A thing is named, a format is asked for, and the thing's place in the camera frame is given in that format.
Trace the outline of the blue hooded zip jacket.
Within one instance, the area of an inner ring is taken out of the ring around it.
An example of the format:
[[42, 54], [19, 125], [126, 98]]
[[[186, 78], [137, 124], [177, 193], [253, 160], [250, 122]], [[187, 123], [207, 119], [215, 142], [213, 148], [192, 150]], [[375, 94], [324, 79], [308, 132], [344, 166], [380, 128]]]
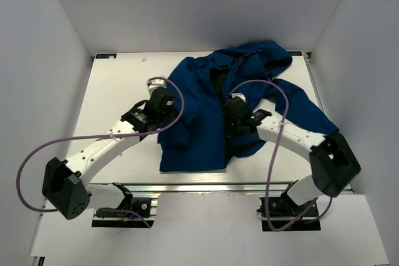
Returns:
[[279, 79], [291, 63], [290, 53], [274, 41], [247, 42], [205, 57], [183, 59], [169, 79], [185, 99], [176, 100], [174, 106], [184, 112], [158, 135], [160, 171], [216, 171], [224, 169], [231, 158], [251, 156], [264, 146], [256, 135], [226, 135], [222, 105], [234, 87], [251, 109], [269, 100], [278, 114], [287, 110], [287, 119], [303, 129], [326, 135], [338, 132], [303, 89]]

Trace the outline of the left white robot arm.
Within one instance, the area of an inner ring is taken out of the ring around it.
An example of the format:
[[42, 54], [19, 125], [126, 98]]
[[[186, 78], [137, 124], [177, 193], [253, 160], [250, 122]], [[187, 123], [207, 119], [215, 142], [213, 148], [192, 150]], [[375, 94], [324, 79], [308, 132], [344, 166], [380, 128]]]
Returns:
[[148, 135], [173, 123], [177, 112], [175, 94], [155, 88], [148, 100], [134, 105], [121, 116], [105, 138], [98, 138], [78, 153], [59, 160], [51, 159], [42, 185], [44, 197], [68, 220], [86, 209], [98, 209], [124, 216], [133, 214], [131, 192], [120, 183], [92, 184], [91, 180], [125, 150]]

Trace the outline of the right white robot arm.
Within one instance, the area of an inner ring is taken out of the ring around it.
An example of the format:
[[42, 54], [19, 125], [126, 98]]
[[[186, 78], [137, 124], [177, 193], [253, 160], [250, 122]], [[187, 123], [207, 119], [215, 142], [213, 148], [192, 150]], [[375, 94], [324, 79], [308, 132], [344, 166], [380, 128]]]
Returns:
[[230, 136], [256, 135], [279, 144], [310, 163], [311, 175], [291, 183], [281, 194], [282, 210], [294, 216], [304, 204], [320, 197], [337, 197], [361, 171], [352, 149], [340, 133], [323, 135], [292, 124], [282, 124], [271, 112], [252, 111], [239, 97], [222, 106]]

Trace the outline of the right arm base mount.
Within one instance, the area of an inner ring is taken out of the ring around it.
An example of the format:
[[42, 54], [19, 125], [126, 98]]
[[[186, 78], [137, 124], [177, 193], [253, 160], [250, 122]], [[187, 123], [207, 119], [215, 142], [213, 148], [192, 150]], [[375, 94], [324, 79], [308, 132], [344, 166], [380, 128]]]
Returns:
[[321, 231], [320, 221], [315, 220], [319, 216], [315, 201], [297, 206], [290, 202], [286, 193], [284, 191], [280, 196], [268, 197], [269, 217], [272, 225], [276, 229], [280, 229], [295, 219], [296, 221], [285, 232]]

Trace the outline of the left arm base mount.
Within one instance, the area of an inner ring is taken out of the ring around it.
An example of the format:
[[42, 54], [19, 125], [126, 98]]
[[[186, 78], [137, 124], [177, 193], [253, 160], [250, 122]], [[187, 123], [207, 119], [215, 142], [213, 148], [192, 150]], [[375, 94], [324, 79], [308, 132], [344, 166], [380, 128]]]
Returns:
[[145, 228], [152, 227], [156, 216], [156, 199], [134, 195], [120, 183], [88, 185], [92, 192], [90, 207], [94, 209], [92, 227]]

